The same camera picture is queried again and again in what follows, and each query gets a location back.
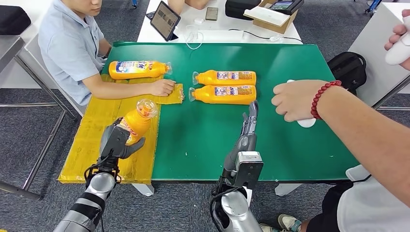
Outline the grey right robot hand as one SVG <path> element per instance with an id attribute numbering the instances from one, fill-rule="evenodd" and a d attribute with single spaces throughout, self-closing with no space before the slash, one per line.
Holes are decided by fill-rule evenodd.
<path id="1" fill-rule="evenodd" d="M 254 151 L 256 147 L 257 136 L 255 134 L 257 116 L 259 111 L 259 105 L 256 100 L 249 104 L 249 113 L 243 113 L 243 125 L 239 138 L 234 144 L 233 149 L 225 157 L 224 170 L 235 170 L 235 161 L 237 154 L 241 151 Z"/>

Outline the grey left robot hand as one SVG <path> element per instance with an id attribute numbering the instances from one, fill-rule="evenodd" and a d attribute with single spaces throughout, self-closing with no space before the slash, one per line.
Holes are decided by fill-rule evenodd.
<path id="1" fill-rule="evenodd" d="M 119 125 L 122 119 L 123 117 L 118 118 L 104 129 L 100 143 L 100 160 L 109 155 L 124 160 L 144 146 L 145 137 L 140 138 L 131 145 L 126 145 L 126 141 L 131 133 L 124 126 Z"/>

